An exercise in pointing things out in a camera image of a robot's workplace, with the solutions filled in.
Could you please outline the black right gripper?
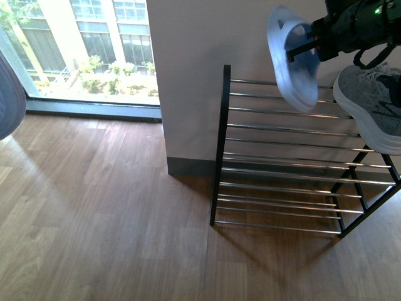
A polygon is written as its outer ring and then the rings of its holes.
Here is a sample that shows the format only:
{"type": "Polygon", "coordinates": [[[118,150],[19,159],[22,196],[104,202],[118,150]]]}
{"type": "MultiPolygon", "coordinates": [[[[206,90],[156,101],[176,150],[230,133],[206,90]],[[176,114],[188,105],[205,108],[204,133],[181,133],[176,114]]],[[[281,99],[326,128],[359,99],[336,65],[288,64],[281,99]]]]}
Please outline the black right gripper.
{"type": "Polygon", "coordinates": [[[287,59],[309,50],[327,61],[340,52],[356,51],[355,62],[363,53],[386,45],[374,62],[382,62],[400,46],[400,1],[326,1],[327,15],[311,23],[306,30],[307,43],[286,52],[287,59]]]}

